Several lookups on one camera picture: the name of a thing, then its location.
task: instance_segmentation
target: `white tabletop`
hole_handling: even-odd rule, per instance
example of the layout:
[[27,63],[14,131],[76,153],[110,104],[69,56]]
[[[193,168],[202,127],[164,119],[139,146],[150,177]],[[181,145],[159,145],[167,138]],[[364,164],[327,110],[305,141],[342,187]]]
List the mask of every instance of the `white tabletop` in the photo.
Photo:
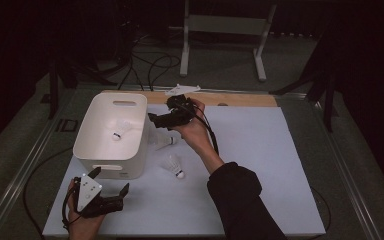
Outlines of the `white tabletop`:
[[[148,112],[167,113],[165,105],[148,105]],[[277,107],[207,106],[206,115],[217,136],[220,156],[257,173],[261,198],[281,230],[288,236],[325,233],[301,161],[282,110]],[[133,180],[96,179],[103,196],[115,196],[129,182],[122,212],[106,216],[99,234],[135,237],[223,235],[217,209],[207,191],[209,174],[199,157],[175,131],[179,142],[155,150],[148,147],[143,174]],[[170,154],[180,157],[184,179],[162,169],[159,162]],[[72,158],[45,225],[46,236],[67,236],[62,227],[62,202],[70,179],[87,173]]]

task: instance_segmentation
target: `hand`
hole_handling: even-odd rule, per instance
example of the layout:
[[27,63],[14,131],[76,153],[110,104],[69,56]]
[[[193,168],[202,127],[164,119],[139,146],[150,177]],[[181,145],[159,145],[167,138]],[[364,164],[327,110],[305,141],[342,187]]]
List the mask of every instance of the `hand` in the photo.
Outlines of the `hand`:
[[[191,100],[197,107],[196,115],[204,119],[205,105],[196,99]],[[196,117],[188,124],[174,127],[173,130],[178,131],[186,143],[195,150],[210,174],[224,164],[211,144],[206,126]]]
[[[71,180],[68,189],[74,187],[74,180]],[[96,237],[102,221],[104,221],[105,215],[100,215],[95,218],[83,218],[80,217],[74,211],[74,199],[71,195],[68,199],[68,220],[71,223],[69,225],[70,240],[92,240]]]

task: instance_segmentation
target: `black sleeve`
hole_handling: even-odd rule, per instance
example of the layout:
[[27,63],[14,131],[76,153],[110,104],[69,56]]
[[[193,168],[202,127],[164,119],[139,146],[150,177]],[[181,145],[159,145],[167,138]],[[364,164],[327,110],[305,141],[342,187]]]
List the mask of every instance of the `black sleeve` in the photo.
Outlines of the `black sleeve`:
[[257,175],[237,163],[218,168],[207,183],[227,239],[286,239],[260,198]]

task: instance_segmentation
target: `white container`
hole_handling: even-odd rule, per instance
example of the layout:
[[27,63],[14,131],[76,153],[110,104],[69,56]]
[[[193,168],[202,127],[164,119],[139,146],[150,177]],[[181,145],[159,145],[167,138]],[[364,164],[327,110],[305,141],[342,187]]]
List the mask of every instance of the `white container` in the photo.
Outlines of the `white container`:
[[149,125],[144,95],[100,93],[86,112],[73,154],[88,171],[101,167],[98,178],[137,178],[145,165]]

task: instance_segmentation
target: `person's left hand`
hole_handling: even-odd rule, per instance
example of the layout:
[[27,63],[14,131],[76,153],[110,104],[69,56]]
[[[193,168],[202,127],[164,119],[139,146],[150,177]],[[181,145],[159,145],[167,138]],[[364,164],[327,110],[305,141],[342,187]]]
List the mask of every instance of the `person's left hand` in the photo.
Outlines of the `person's left hand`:
[[[74,187],[74,180],[71,180],[68,189]],[[71,195],[68,199],[69,233],[70,240],[92,240],[96,237],[105,215],[94,218],[83,218],[74,211],[74,199]]]

